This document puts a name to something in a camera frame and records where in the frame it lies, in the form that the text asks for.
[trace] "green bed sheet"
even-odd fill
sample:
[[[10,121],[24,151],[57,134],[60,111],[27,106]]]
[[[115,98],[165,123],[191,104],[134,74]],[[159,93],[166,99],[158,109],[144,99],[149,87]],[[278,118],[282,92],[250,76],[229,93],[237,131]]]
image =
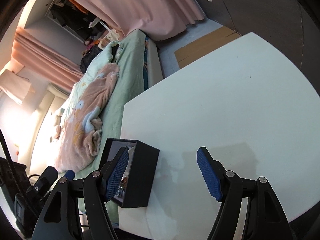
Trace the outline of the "green bed sheet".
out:
[[[89,173],[99,169],[100,159],[107,138],[120,138],[124,105],[144,91],[143,53],[146,35],[135,30],[122,40],[124,49],[116,61],[120,68],[119,78],[107,106],[100,114],[102,119],[102,138],[99,154],[95,160],[82,171],[76,173],[75,179],[85,178]],[[84,200],[79,199],[79,210],[85,211]],[[111,222],[117,223],[118,206],[112,201],[106,203]]]

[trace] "white tabletop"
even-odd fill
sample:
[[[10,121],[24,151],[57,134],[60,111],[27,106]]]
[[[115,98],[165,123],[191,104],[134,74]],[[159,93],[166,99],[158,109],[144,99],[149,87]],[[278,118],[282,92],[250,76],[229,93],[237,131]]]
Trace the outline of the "white tabletop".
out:
[[[121,138],[160,149],[146,208],[119,209],[120,228],[157,240],[207,239],[220,204],[196,162],[205,146],[239,176],[265,176],[289,221],[320,200],[320,99],[281,52],[249,33],[124,107]],[[246,205],[235,239],[240,239]]]

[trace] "black bracket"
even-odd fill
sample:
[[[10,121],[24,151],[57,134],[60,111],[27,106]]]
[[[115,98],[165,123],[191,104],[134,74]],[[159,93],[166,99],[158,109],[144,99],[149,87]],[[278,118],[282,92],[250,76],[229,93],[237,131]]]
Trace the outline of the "black bracket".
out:
[[[198,150],[197,161],[210,194],[222,202],[208,240],[233,239],[242,198],[248,198],[242,240],[293,240],[287,217],[265,177],[240,178],[226,171],[205,147]]]
[[[128,158],[128,149],[122,147],[113,161],[85,179],[61,177],[41,211],[32,240],[82,240],[78,198],[84,198],[92,239],[118,240],[104,202],[110,200],[110,192],[116,194]]]

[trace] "cardboard box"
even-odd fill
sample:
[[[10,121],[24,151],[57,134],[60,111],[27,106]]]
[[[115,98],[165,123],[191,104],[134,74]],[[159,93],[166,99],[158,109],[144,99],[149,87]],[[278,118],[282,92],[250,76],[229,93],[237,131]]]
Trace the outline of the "cardboard box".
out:
[[[225,26],[208,33],[174,52],[179,68],[189,65],[238,37],[240,37],[238,33]]]

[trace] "wall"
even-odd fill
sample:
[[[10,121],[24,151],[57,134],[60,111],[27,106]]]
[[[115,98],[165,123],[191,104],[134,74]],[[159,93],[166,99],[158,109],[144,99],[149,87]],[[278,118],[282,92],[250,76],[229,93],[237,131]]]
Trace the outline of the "wall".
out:
[[[67,57],[76,64],[80,64],[85,50],[84,44],[49,18],[42,18],[25,29],[36,39]]]
[[[14,58],[11,58],[11,60],[7,63],[7,65],[4,66],[4,68],[0,71],[0,75],[7,69],[10,70],[13,73],[18,73],[23,69],[24,65],[22,65],[20,62],[16,61]]]
[[[53,0],[36,0],[28,14],[24,28],[28,28],[28,26],[43,18],[52,1]]]
[[[22,10],[15,17],[13,22],[10,24],[8,30],[4,34],[2,40],[0,41],[0,70],[10,61],[11,50],[13,44],[14,34],[17,29],[17,25],[21,16]]]
[[[21,106],[4,92],[1,92],[0,95],[0,128],[13,161],[18,159],[15,155],[18,148],[14,144],[19,143],[20,131],[28,117],[39,106],[49,83],[27,68],[23,68],[18,75],[30,80],[34,92],[29,91]]]
[[[24,8],[22,9],[22,14],[19,19],[18,27],[24,29],[26,22],[28,20],[29,14],[32,10],[33,5],[35,4],[36,0],[29,0]]]

